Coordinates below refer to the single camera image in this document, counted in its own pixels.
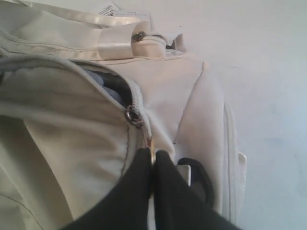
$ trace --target white surface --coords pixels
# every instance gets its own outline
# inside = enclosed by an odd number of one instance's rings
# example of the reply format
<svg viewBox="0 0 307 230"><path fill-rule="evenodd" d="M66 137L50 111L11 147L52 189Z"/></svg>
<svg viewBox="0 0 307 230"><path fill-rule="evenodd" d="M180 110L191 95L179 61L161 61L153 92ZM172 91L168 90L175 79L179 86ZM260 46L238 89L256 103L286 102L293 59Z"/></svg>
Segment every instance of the white surface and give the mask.
<svg viewBox="0 0 307 230"><path fill-rule="evenodd" d="M90 11L101 0L40 0ZM210 62L248 157L241 227L307 229L307 1L114 0Z"/></svg>

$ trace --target white bag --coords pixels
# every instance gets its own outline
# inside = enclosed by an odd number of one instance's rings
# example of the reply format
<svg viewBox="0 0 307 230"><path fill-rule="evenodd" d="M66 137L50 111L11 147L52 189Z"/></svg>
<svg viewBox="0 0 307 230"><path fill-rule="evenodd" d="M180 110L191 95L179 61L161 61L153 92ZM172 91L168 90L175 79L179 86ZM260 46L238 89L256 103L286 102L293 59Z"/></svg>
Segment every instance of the white bag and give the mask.
<svg viewBox="0 0 307 230"><path fill-rule="evenodd" d="M214 209L236 223L246 158L215 77L183 51L181 35L136 18L0 0L1 229L60 229L108 194L151 139L174 163L201 162ZM85 70L124 82L126 108Z"/></svg>

